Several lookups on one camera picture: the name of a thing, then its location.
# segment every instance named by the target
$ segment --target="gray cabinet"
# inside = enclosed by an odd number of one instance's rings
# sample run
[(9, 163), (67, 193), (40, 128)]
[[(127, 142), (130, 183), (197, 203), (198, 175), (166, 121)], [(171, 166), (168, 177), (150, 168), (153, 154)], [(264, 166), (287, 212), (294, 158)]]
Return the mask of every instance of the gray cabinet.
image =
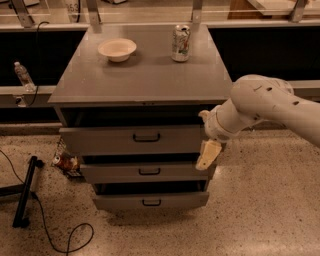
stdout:
[[(63, 124), (61, 136), (82, 158), (81, 172), (98, 209), (200, 207), (215, 163), (195, 169), (207, 139), (202, 110), (228, 99), (232, 81), (208, 28), (191, 26), (190, 57), (171, 59), (166, 25), (101, 25), (87, 30), (49, 102)], [(121, 63), (99, 58), (106, 39), (137, 44)]]

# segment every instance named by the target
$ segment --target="tripod leg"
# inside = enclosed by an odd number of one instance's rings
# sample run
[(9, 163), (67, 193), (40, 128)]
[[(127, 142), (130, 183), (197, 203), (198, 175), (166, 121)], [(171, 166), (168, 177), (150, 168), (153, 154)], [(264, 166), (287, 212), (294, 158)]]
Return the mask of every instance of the tripod leg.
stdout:
[(23, 190), (20, 196), (18, 208), (16, 211), (16, 216), (13, 221), (12, 227), (14, 228), (25, 227), (29, 224), (28, 221), (26, 222), (26, 220), (23, 220), (23, 215), (24, 215), (24, 210), (26, 208), (26, 204), (27, 204), (27, 200), (30, 192), (30, 186), (32, 183), (33, 173), (36, 165), (37, 165), (37, 157), (32, 156), (30, 159), (29, 168), (28, 168), (28, 172), (24, 182)]

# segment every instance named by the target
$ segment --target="black stand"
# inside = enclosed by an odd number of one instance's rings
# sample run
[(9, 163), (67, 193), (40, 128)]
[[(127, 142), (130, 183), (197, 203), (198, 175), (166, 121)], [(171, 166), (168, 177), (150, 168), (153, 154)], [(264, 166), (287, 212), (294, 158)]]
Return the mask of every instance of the black stand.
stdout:
[(28, 218), (23, 218), (24, 210), (26, 208), (30, 192), (34, 169), (35, 167), (41, 168), (42, 166), (43, 162), (41, 160), (37, 160), (36, 156), (32, 156), (30, 159), (29, 168), (24, 184), (0, 188), (0, 196), (9, 196), (21, 193), (16, 216), (14, 217), (14, 221), (12, 224), (14, 228), (24, 228), (27, 227), (30, 223)]

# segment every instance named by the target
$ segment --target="black cable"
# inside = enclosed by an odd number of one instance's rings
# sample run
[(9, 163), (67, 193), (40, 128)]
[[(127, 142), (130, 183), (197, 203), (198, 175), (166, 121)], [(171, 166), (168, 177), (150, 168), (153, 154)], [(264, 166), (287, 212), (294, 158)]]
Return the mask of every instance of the black cable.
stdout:
[[(43, 210), (41, 201), (40, 201), (40, 199), (38, 198), (38, 196), (36, 195), (35, 192), (31, 192), (31, 195), (32, 195), (32, 197), (33, 197), (34, 199), (37, 200), (37, 202), (38, 202), (39, 205), (40, 205), (41, 215), (42, 215), (42, 222), (43, 222), (44, 230), (46, 231), (46, 234), (47, 234), (49, 243), (50, 243), (50, 245), (51, 245), (51, 247), (52, 247), (53, 250), (55, 250), (55, 251), (58, 252), (58, 253), (65, 253), (66, 255), (68, 255), (68, 254), (71, 253), (71, 252), (76, 252), (76, 251), (81, 250), (83, 247), (85, 247), (86, 245), (88, 245), (88, 244), (91, 242), (91, 240), (92, 240), (92, 238), (93, 238), (93, 235), (94, 235), (94, 229), (93, 229), (92, 225), (89, 224), (89, 223), (81, 223), (81, 224), (79, 224), (78, 226), (76, 226), (76, 227), (71, 231), (71, 233), (70, 233), (70, 235), (69, 235), (69, 238), (68, 238), (67, 250), (66, 250), (66, 251), (63, 251), (63, 250), (61, 250), (61, 249), (56, 248), (55, 245), (52, 243), (52, 239), (51, 239), (51, 236), (50, 236), (49, 231), (48, 231), (48, 228), (47, 228), (46, 219), (45, 219), (45, 214), (44, 214), (44, 210)], [(78, 247), (78, 248), (76, 248), (76, 249), (73, 249), (73, 250), (70, 250), (70, 243), (71, 243), (72, 235), (73, 235), (73, 233), (74, 233), (79, 227), (82, 227), (82, 226), (89, 226), (89, 227), (91, 228), (91, 237), (89, 238), (89, 240), (88, 240), (86, 243), (84, 243), (84, 244), (81, 245), (80, 247)]]
[(81, 13), (81, 0), (78, 0), (78, 16), (77, 16), (77, 23), (80, 20), (80, 13)]
[[(48, 22), (48, 21), (42, 21), (42, 22), (40, 22), (40, 23), (38, 24), (37, 31), (36, 31), (36, 45), (37, 45), (37, 50), (38, 50), (38, 55), (39, 55), (39, 56), (38, 56), (38, 57), (39, 57), (39, 64), (40, 64), (39, 66), (41, 66), (41, 64), (42, 64), (41, 54), (40, 54), (40, 50), (39, 50), (39, 29), (40, 29), (40, 26), (41, 26), (42, 24), (49, 24), (49, 22)], [(33, 95), (33, 99), (32, 99), (32, 101), (31, 101), (31, 103), (27, 103), (27, 101), (26, 101), (27, 107), (32, 106), (33, 103), (35, 102), (36, 98), (37, 98), (39, 86), (36, 86), (36, 87), (37, 87), (37, 89), (36, 89), (36, 91), (35, 91), (35, 93), (34, 93), (34, 95)]]
[[(0, 152), (1, 152), (1, 153), (5, 156), (5, 158), (7, 158), (7, 160), (9, 161), (9, 163), (10, 163), (10, 165), (11, 165), (11, 168), (12, 168), (12, 171), (13, 171), (13, 173), (15, 174), (15, 176), (17, 177), (17, 179), (18, 179), (19, 181), (21, 181), (22, 184), (25, 184), (24, 181), (22, 181), (22, 179), (20, 179), (20, 177), (19, 177), (18, 174), (16, 173), (16, 171), (15, 171), (15, 169), (14, 169), (14, 167), (13, 167), (13, 164), (12, 164), (10, 158), (9, 158), (1, 149), (0, 149)], [(51, 236), (50, 236), (50, 234), (49, 234), (49, 231), (48, 231), (48, 228), (47, 228), (47, 224), (46, 224), (46, 219), (45, 219), (45, 215), (44, 215), (44, 210), (43, 210), (43, 207), (42, 207), (42, 203), (41, 203), (39, 197), (37, 196), (37, 194), (36, 194), (35, 192), (33, 192), (33, 191), (30, 190), (30, 193), (31, 193), (32, 198), (34, 198), (35, 200), (37, 200), (37, 202), (39, 203), (40, 210), (41, 210), (41, 215), (42, 215), (42, 222), (43, 222), (44, 230), (45, 230), (45, 232), (46, 232), (46, 235), (47, 235), (47, 237), (48, 237), (49, 243), (50, 243), (50, 245), (51, 245), (51, 247), (52, 247), (53, 250), (55, 250), (55, 251), (58, 252), (58, 253), (65, 253), (66, 256), (68, 256), (69, 253), (79, 251), (79, 250), (81, 250), (82, 248), (84, 248), (85, 246), (87, 246), (87, 245), (91, 242), (91, 240), (92, 240), (92, 238), (93, 238), (93, 236), (94, 236), (94, 229), (93, 229), (92, 225), (89, 224), (89, 223), (81, 223), (81, 224), (79, 224), (78, 226), (76, 226), (74, 229), (72, 229), (71, 233), (69, 234), (67, 250), (64, 251), (64, 250), (60, 250), (60, 249), (56, 248), (55, 245), (54, 245), (53, 242), (52, 242), (52, 238), (51, 238)], [(78, 248), (76, 248), (76, 249), (73, 249), (73, 250), (70, 250), (70, 243), (71, 243), (72, 235), (73, 235), (73, 233), (74, 233), (78, 228), (80, 228), (80, 227), (82, 227), (82, 226), (89, 226), (89, 227), (91, 228), (91, 237), (89, 238), (89, 240), (88, 240), (86, 243), (84, 243), (84, 244), (81, 245), (80, 247), (78, 247)]]
[(24, 184), (24, 181), (23, 181), (22, 179), (20, 179), (20, 177), (19, 177), (18, 174), (16, 173), (16, 170), (14, 169), (13, 164), (12, 164), (10, 158), (9, 158), (1, 149), (0, 149), (0, 152), (1, 152), (1, 153), (4, 155), (4, 157), (7, 158), (7, 160), (9, 161), (14, 175), (17, 177), (17, 179), (18, 179), (22, 184)]

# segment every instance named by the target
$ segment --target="open drawer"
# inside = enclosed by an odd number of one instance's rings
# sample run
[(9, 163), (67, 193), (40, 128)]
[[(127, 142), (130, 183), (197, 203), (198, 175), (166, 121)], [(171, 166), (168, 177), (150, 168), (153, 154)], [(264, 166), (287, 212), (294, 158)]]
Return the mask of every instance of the open drawer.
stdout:
[(201, 125), (61, 128), (75, 155), (199, 152), (205, 138)]
[(193, 192), (96, 196), (93, 201), (97, 209), (112, 211), (142, 208), (197, 208), (205, 206), (208, 198), (208, 192)]
[(199, 153), (84, 157), (86, 164), (80, 169), (91, 184), (211, 179), (216, 163), (208, 170), (198, 171), (198, 156)]

